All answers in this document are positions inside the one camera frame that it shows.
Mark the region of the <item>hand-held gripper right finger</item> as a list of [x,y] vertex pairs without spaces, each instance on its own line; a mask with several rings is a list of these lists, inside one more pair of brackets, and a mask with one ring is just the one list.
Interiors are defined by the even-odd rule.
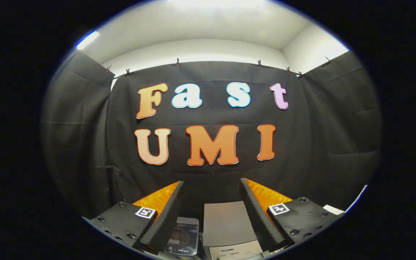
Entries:
[[290,250],[316,237],[344,216],[301,196],[290,199],[246,178],[240,179],[248,217],[263,251]]

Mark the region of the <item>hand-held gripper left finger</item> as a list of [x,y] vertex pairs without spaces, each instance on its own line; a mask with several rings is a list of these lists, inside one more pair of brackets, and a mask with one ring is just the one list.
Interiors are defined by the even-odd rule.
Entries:
[[137,184],[118,183],[122,199],[94,217],[82,217],[101,235],[128,250],[158,255],[172,235],[184,181],[144,194]]

